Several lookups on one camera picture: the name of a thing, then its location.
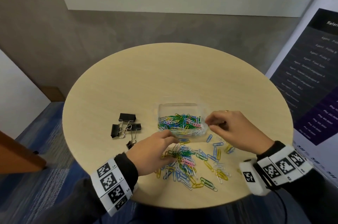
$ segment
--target cable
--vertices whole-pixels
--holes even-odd
[[[286,211],[286,205],[285,205],[283,199],[281,198],[281,196],[275,190],[272,190],[272,192],[274,192],[279,197],[279,199],[281,200],[281,204],[283,205],[284,215],[285,215],[284,224],[287,224],[288,223],[288,212]]]

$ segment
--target person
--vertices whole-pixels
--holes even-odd
[[[256,154],[258,160],[273,155],[285,146],[266,136],[240,111],[214,111],[205,119],[205,123],[211,131],[235,148]],[[165,130],[137,142],[126,153],[118,154],[115,162],[129,187],[133,190],[139,176],[153,173],[173,162],[175,159],[171,156],[161,156],[169,145],[178,142],[169,130]],[[291,183],[281,185],[281,188],[298,201],[312,223],[338,223],[336,194],[332,193],[326,180],[314,169]],[[202,212],[189,214],[190,220],[192,216],[203,220]],[[105,213],[106,209],[91,180],[84,179],[78,182],[68,198],[61,204],[47,209],[33,223],[91,224]],[[133,223],[156,222],[151,221],[153,217],[154,213],[139,214],[133,217]]]

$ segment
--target wooden table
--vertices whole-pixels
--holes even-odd
[[[106,57],[88,69],[74,84],[65,102],[63,129],[74,158],[91,174],[107,159],[127,150],[130,132],[112,139],[112,124],[120,113],[136,114],[142,130],[137,140],[157,131],[157,107],[162,96],[186,99],[195,95],[212,110],[239,110],[273,140],[292,143],[293,125],[289,108],[277,88],[261,72],[244,61],[212,48],[159,43],[129,48]],[[187,146],[212,154],[204,136]],[[225,204],[250,194],[239,162],[254,157],[236,149],[222,151],[221,161],[232,177],[220,184],[217,177],[196,158],[199,177],[218,189],[188,190],[183,184],[160,179],[152,173],[139,177],[133,200],[169,208],[201,208]]]

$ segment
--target person's right hand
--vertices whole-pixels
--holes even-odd
[[[254,126],[240,111],[213,111],[205,119],[210,130],[235,148],[257,155],[264,153],[274,141]]]

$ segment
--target striped carpet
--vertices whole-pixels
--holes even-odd
[[[37,173],[0,175],[1,224],[31,223],[41,211],[65,199],[79,179],[88,177],[74,160],[65,142],[61,123],[63,105],[50,103],[17,138],[18,142],[32,151],[39,151],[40,156],[47,160],[48,168]],[[279,194],[287,206],[288,223],[310,223],[286,191],[280,191]],[[113,217],[106,214],[102,218],[103,223],[126,223],[137,207],[141,206],[129,201]],[[156,210],[165,216],[170,216],[172,212],[170,209]],[[265,197],[251,195],[231,204],[213,207],[210,212],[217,213],[210,223],[284,222],[282,204],[273,193]]]

